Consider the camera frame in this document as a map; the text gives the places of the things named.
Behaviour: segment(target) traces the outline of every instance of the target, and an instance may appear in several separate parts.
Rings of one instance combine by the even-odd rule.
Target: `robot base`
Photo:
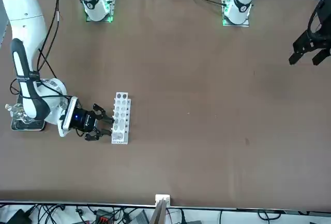
[[[16,103],[23,103],[23,98],[18,96]],[[35,121],[30,124],[25,124],[21,120],[11,119],[11,130],[13,131],[43,131],[45,129],[45,121]]]
[[[107,14],[101,21],[99,22],[113,22],[114,19],[114,9],[115,9],[115,0],[106,0],[105,1],[106,9],[109,10],[109,14]],[[93,21],[90,17],[86,14],[86,21],[90,22]]]
[[[249,19],[246,19],[246,20],[244,21],[244,23],[237,25],[237,24],[232,23],[232,22],[228,19],[228,17],[225,16],[225,12],[228,11],[228,8],[229,8],[229,5],[230,5],[230,1],[231,1],[231,0],[222,0],[222,3],[225,3],[225,4],[227,5],[226,7],[222,6],[222,25],[223,25],[223,26],[241,26],[241,27],[249,27]]]

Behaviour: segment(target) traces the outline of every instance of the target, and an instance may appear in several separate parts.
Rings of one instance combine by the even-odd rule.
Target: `metal frame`
[[[144,204],[117,204],[117,203],[97,203],[97,202],[59,202],[59,201],[6,201],[0,200],[0,205],[34,205],[34,204],[46,204],[46,205],[57,205],[63,204],[65,206],[90,206],[90,207],[129,207],[129,208],[155,208],[155,205],[144,205]],[[229,212],[253,212],[257,213],[260,208],[233,208],[233,207],[192,207],[192,206],[170,206],[167,207],[169,210],[207,210],[207,211],[229,211]],[[281,210],[276,208],[263,209],[268,214],[274,214],[278,212],[283,212],[288,215],[302,215],[298,210]],[[331,217],[331,212],[318,212],[318,211],[308,211],[311,216],[327,216]]]

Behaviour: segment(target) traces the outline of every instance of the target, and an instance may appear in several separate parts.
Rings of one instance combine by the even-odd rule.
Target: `floor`
[[[11,205],[11,206],[4,206],[0,208],[0,221],[1,222],[7,222],[13,214],[19,210],[20,208],[24,211],[27,211],[29,208],[31,208],[33,205]],[[95,215],[92,213],[92,211],[95,211],[99,209],[98,207],[91,207],[92,211],[89,210],[87,207],[79,207],[83,211],[82,218],[87,223],[87,221],[90,221],[89,223],[92,223],[95,220]],[[106,208],[102,207],[104,211],[112,212],[112,208]],[[35,209],[32,214],[30,215],[30,219],[33,221],[32,223],[38,223],[38,211],[39,207]],[[125,212],[128,213],[132,208],[125,209]],[[130,214],[131,220],[133,220],[142,209],[137,209]],[[153,209],[145,209],[146,216],[150,220],[153,214]],[[42,209],[40,212],[40,217],[44,214],[44,210]],[[177,209],[169,209],[169,213],[171,216],[171,219],[169,215],[166,215],[165,222],[166,224],[180,224],[182,220],[182,214],[180,210]],[[116,218],[119,220],[116,223],[119,223],[121,221],[121,216],[119,214],[123,215],[123,212],[119,212],[116,214]],[[250,223],[256,223],[256,224],[268,224],[267,221],[264,221],[260,219],[257,215],[257,213],[245,213],[245,212],[230,212],[230,211],[223,211],[221,215],[221,222],[219,222],[220,217],[220,211],[207,211],[207,210],[184,210],[184,216],[185,220],[187,222],[189,221],[200,221],[201,223],[222,223],[222,224],[250,224]],[[269,218],[276,217],[277,214],[269,214]],[[44,217],[40,220],[40,223],[44,223],[46,220],[47,214],[44,215]],[[52,215],[54,221],[56,224],[69,224],[69,223],[77,223],[81,222],[81,218],[79,214],[76,212],[75,206],[66,206],[63,211],[61,211],[59,208],[53,213]],[[286,223],[296,223],[296,224],[309,224],[309,223],[315,223],[315,224],[331,224],[331,217],[321,217],[321,216],[305,216],[305,215],[289,215],[289,214],[283,214],[281,217],[277,220],[271,220],[271,224],[286,224]]]

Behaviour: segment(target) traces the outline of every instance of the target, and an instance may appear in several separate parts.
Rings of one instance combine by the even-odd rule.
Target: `brown table surface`
[[[47,25],[54,3],[40,0]],[[316,4],[254,0],[240,28],[200,0],[117,0],[111,24],[61,0],[49,62],[85,108],[129,92],[129,144],[14,132],[2,107],[0,198],[331,211],[331,63],[288,64]],[[10,41],[8,28],[1,106],[15,101]]]

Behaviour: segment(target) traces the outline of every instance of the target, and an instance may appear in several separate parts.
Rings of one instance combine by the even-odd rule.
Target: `tabletop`
[[[39,2],[49,25],[55,0]],[[154,204],[166,193],[180,206],[330,211],[331,64],[313,66],[313,53],[288,63],[317,2],[253,4],[245,28],[223,27],[201,0],[117,0],[110,24],[60,0],[49,62],[86,109],[111,113],[129,93],[129,144],[52,125],[15,132],[0,108],[0,198]],[[9,26],[2,106],[15,102],[10,41]]]

